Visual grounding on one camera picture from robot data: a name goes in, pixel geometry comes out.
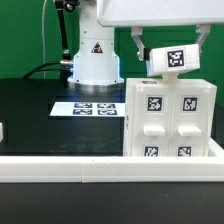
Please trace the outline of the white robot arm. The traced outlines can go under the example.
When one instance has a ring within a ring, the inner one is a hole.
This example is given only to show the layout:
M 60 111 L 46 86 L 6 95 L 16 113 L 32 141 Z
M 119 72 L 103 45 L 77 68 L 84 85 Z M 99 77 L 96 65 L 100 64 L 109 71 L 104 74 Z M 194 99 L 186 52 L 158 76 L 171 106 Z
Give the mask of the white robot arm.
M 212 24 L 224 23 L 224 0 L 80 0 L 79 51 L 68 82 L 88 90 L 121 84 L 114 29 L 129 27 L 146 63 L 147 75 L 179 74 L 200 67 L 201 45 Z M 147 49 L 140 36 L 145 27 L 194 25 L 200 34 L 190 45 Z

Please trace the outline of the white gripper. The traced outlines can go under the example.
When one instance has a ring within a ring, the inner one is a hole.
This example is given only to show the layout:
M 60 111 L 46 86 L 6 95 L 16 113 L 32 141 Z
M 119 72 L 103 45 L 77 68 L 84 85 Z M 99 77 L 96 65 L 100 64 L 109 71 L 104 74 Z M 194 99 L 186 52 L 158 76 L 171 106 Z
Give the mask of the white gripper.
M 148 61 L 149 49 L 140 38 L 142 27 L 197 25 L 195 43 L 202 52 L 210 24 L 224 23 L 224 0 L 97 0 L 97 19 L 102 26 L 134 26 L 131 36 L 137 56 Z

